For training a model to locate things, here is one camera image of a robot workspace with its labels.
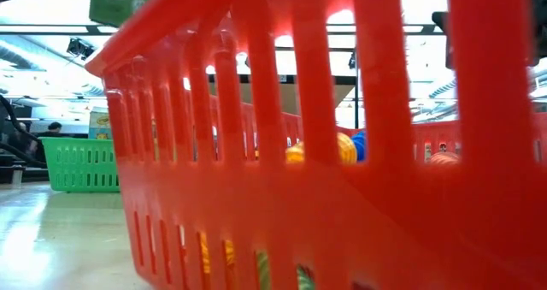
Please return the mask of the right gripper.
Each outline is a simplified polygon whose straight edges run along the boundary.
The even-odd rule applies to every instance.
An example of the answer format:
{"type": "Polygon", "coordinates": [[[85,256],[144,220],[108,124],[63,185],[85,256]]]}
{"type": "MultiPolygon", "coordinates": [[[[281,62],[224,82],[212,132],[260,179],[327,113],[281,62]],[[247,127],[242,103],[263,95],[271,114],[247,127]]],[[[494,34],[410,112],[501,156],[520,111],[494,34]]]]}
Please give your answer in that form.
{"type": "Polygon", "coordinates": [[[445,43],[445,67],[450,68],[450,31],[448,28],[448,12],[435,11],[432,12],[433,23],[440,28],[446,37],[445,43]]]}

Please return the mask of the red-orange coil wristband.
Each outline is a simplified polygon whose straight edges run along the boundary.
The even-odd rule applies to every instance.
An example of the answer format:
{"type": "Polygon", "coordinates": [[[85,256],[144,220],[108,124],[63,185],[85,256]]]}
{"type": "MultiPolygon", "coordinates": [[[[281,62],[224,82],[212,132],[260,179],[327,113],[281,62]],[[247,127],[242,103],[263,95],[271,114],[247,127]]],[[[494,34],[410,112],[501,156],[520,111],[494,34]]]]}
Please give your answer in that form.
{"type": "Polygon", "coordinates": [[[429,158],[428,162],[431,164],[456,164],[461,160],[460,156],[454,152],[440,151],[429,158]]]}

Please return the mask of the blue ball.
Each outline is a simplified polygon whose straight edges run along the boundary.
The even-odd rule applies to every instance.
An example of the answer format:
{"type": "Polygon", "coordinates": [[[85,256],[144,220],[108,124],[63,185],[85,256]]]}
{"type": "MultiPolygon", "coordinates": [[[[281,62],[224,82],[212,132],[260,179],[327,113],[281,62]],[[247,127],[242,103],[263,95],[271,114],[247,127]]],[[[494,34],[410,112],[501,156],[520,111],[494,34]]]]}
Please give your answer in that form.
{"type": "Polygon", "coordinates": [[[362,162],[367,158],[367,136],[364,131],[360,131],[350,137],[356,148],[356,160],[362,162]]]}

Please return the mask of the yellow patterned ball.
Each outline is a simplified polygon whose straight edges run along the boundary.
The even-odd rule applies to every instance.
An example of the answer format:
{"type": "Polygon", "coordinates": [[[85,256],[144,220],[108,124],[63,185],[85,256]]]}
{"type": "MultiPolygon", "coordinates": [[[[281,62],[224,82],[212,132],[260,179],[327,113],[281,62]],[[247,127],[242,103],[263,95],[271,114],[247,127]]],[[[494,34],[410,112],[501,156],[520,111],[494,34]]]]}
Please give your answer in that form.
{"type": "MultiPolygon", "coordinates": [[[[337,143],[341,163],[356,163],[358,153],[351,137],[344,133],[337,133],[337,143]]],[[[300,141],[285,150],[285,161],[287,163],[302,163],[304,158],[305,154],[303,141],[300,141]]]]}

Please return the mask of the green coil wristband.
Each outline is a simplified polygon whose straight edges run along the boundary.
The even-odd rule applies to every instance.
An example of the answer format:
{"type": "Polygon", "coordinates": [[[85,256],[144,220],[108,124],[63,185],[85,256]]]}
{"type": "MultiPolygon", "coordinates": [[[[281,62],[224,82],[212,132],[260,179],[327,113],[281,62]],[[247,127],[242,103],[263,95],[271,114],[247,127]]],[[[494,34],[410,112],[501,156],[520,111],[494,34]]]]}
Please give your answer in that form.
{"type": "MultiPolygon", "coordinates": [[[[271,283],[268,255],[266,252],[256,254],[256,268],[260,290],[273,290],[271,283]]],[[[305,266],[297,266],[298,290],[315,290],[313,272],[305,266]]]]}

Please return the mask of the green plastic basket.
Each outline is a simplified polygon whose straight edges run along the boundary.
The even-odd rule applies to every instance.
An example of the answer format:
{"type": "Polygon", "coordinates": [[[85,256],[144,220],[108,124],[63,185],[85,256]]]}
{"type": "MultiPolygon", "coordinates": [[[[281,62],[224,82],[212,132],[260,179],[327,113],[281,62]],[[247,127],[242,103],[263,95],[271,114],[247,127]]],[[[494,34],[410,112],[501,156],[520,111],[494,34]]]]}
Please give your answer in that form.
{"type": "Polygon", "coordinates": [[[41,139],[50,186],[56,192],[119,192],[111,139],[41,139]]]}

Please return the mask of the red plastic basket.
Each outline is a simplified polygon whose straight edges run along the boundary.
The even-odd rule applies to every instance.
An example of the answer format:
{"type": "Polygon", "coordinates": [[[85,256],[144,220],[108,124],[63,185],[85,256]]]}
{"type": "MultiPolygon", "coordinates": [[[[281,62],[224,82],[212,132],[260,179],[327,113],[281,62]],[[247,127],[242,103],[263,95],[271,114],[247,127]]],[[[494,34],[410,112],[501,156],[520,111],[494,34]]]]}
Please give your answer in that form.
{"type": "Polygon", "coordinates": [[[316,290],[547,290],[531,0],[448,4],[462,159],[433,165],[411,121],[401,0],[148,0],[86,66],[106,89],[137,272],[160,288],[256,289],[266,252],[277,290],[297,289],[299,264],[316,290]],[[329,51],[331,24],[362,34],[357,70],[329,51]],[[179,29],[183,44],[120,47],[179,29]],[[294,50],[276,50],[286,34],[294,50]],[[518,42],[485,41],[499,34],[518,42]],[[298,115],[281,111],[283,75],[298,115]],[[334,76],[357,78],[354,106],[334,106],[334,76]],[[367,158],[341,163],[337,133],[360,131],[367,158]],[[287,163],[300,141],[304,161],[287,163]]]}

